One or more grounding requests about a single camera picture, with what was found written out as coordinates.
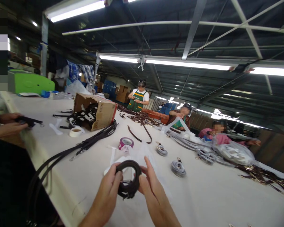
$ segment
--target table surface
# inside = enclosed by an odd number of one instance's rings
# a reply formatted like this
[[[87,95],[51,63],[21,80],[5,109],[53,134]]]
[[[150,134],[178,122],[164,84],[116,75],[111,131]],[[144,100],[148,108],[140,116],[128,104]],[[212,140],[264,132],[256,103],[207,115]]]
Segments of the table surface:
[[[56,111],[72,109],[73,100],[19,97],[5,91],[0,94],[10,112],[20,112],[44,122],[43,128],[37,124],[22,134],[36,169],[53,155],[97,133],[87,132],[72,138],[68,135],[69,130],[60,129],[64,134],[56,135],[49,127],[49,123],[55,124],[57,120],[52,115]],[[112,136],[97,142],[72,162],[69,161],[72,155],[60,161],[44,183],[66,226],[77,226],[88,212],[103,172],[110,165],[111,147],[117,147],[121,137],[129,137],[134,140],[134,150],[139,150],[141,143],[129,133],[127,125],[138,138],[149,140],[142,126],[129,118],[122,119],[118,111],[115,120],[119,124]],[[63,120],[60,125],[68,124]],[[243,172],[238,169],[218,163],[209,166],[196,160],[195,152],[181,147],[153,127],[146,127],[153,138],[148,148],[171,193],[170,202],[183,227],[284,226],[284,195],[272,187],[241,178],[239,175]],[[167,157],[155,152],[156,141],[167,149]],[[177,177],[170,170],[171,162],[177,157],[186,169],[185,178]],[[118,196],[115,211],[106,226],[153,226],[143,196],[137,192],[133,199],[124,201]]]

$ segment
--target ceiling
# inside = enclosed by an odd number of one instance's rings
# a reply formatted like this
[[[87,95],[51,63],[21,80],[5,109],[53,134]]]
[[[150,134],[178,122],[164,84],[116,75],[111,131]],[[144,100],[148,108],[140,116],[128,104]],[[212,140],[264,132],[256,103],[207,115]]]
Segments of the ceiling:
[[[42,11],[58,0],[0,0],[0,9],[7,9],[9,35],[22,36],[31,45],[40,43],[39,25]],[[278,0],[238,0],[247,19]],[[111,5],[55,24],[49,24],[49,46],[60,50],[66,58],[84,64],[95,64],[96,52],[182,57],[190,25],[151,25],[127,27],[62,36],[63,32],[135,22],[192,20],[197,0],[139,0],[124,4],[113,0]],[[201,21],[240,24],[242,20],[232,0],[207,0]],[[284,3],[249,22],[249,25],[284,28]],[[199,25],[190,51],[229,31],[230,27]],[[252,30],[263,59],[284,62],[284,33]],[[246,29],[239,28],[190,58],[260,60]],[[115,75],[136,84],[147,80],[147,88],[191,100],[200,105],[238,111],[275,126],[284,126],[284,77],[269,76],[272,94],[265,76],[218,70],[172,67],[102,61],[100,74]]]

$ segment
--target green machine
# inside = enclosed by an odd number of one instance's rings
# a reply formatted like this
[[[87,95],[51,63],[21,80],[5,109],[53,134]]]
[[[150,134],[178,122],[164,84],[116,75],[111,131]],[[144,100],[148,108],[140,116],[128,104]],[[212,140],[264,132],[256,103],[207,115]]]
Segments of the green machine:
[[[18,69],[8,71],[8,91],[19,94],[32,92],[41,94],[42,90],[55,90],[55,83],[44,76]]]

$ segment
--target green apron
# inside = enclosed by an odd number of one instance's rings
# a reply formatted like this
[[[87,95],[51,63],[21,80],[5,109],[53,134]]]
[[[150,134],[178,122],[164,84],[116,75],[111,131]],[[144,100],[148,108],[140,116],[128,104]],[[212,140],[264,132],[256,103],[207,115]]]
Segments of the green apron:
[[[147,91],[145,91],[143,94],[138,94],[137,92],[134,93],[133,97],[136,97],[136,99],[143,101],[144,95]],[[143,108],[143,104],[135,102],[133,99],[130,100],[127,109],[131,109],[134,112],[139,112]]]
[[[183,125],[181,124],[180,121],[177,121],[177,123],[175,123],[172,127],[175,128],[175,129],[178,129],[180,127],[183,127]]]

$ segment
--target long worktable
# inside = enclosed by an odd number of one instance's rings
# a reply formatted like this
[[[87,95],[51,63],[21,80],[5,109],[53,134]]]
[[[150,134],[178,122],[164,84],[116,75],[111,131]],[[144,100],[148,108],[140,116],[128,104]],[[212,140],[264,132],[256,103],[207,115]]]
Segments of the long worktable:
[[[19,97],[5,91],[1,91],[0,95],[10,112],[20,112],[44,122],[44,127],[37,124],[21,135],[36,169],[53,155],[97,133],[86,132],[72,138],[68,135],[69,130],[60,129],[64,134],[56,135],[49,127],[49,123],[55,124],[57,120],[52,115],[56,111],[72,109],[73,100]],[[138,138],[149,141],[142,126],[129,118],[122,119],[118,111],[115,120],[119,124],[112,136],[100,140],[72,162],[69,161],[72,155],[60,161],[44,183],[65,226],[77,226],[88,212],[103,172],[110,165],[111,147],[117,147],[121,137],[129,137],[135,143],[134,150],[139,150],[141,143],[133,138],[127,126]],[[60,125],[67,126],[68,123],[63,120]],[[153,127],[146,127],[153,138],[148,148],[183,227],[226,227],[229,224],[235,227],[247,227],[248,224],[253,227],[284,226],[284,195],[272,187],[241,178],[239,175],[243,172],[238,169],[218,163],[209,166],[196,160],[195,152],[181,147]],[[167,149],[167,157],[156,153],[156,141]],[[185,178],[177,177],[170,170],[171,162],[177,157],[181,158],[186,169]],[[118,196],[116,209],[106,226],[153,226],[143,196],[137,192],[133,199],[124,201]]]

